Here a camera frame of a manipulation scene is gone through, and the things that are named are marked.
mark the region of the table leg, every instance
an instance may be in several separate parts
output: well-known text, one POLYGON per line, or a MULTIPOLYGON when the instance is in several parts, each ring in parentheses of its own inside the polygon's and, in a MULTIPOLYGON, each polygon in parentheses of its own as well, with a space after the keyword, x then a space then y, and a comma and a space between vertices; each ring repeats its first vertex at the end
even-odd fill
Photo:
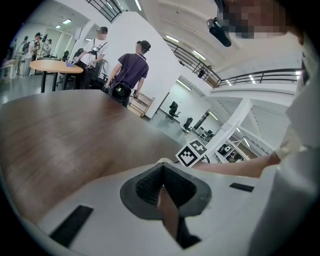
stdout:
POLYGON ((45 92, 46 76, 47 76, 47 71, 43 71, 42 72, 42 78, 41 78, 41 93, 42 94, 45 92))
POLYGON ((58 78, 58 73, 56 72, 56 73, 54 73, 53 82, 52 82, 52 91, 53 92, 56 91, 57 78, 58 78))
POLYGON ((69 74, 65 73, 64 79, 63 79, 62 90, 65 90, 67 88, 68 77, 69 77, 69 74))

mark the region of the black camera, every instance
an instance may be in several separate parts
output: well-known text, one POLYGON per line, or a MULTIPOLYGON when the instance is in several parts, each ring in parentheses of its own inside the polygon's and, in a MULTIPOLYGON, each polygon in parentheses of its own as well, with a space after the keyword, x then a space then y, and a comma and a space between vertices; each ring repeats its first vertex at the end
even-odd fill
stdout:
POLYGON ((207 21, 209 32, 218 39, 225 47, 231 46, 231 39, 229 34, 217 22, 217 18, 211 18, 207 21))

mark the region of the railing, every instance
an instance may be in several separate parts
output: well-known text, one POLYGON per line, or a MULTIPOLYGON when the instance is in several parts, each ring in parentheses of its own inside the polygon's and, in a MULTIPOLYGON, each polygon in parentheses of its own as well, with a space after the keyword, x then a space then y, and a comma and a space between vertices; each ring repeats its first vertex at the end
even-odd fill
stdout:
POLYGON ((239 84, 261 84, 262 82, 268 84, 296 84, 301 72, 299 68, 285 68, 285 69, 272 69, 265 71, 258 71, 248 74, 242 74, 228 79, 223 79, 218 87, 221 86, 234 86, 239 84))
POLYGON ((123 12, 117 0, 87 0, 87 2, 111 23, 123 12))
POLYGON ((179 59, 181 65, 187 67, 192 70, 193 73, 197 74, 199 79, 205 81, 212 88, 218 87, 219 82, 221 81, 220 77, 212 71, 212 69, 204 64, 200 59, 198 59, 192 53, 186 51, 180 46, 164 39, 168 46, 173 51, 174 55, 179 59), (203 68, 204 73, 202 76, 200 73, 201 68, 203 68))

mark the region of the baseball cap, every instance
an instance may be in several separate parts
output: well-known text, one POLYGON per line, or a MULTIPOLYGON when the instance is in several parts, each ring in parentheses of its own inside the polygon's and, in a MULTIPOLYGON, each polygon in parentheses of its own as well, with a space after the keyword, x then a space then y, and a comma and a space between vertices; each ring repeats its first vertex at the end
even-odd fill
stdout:
POLYGON ((106 26, 99 27, 97 32, 101 32, 102 34, 107 34, 108 33, 108 28, 106 26))
POLYGON ((141 45, 141 48, 143 50, 150 50, 150 48, 151 48, 151 44, 146 40, 138 41, 137 43, 141 45))

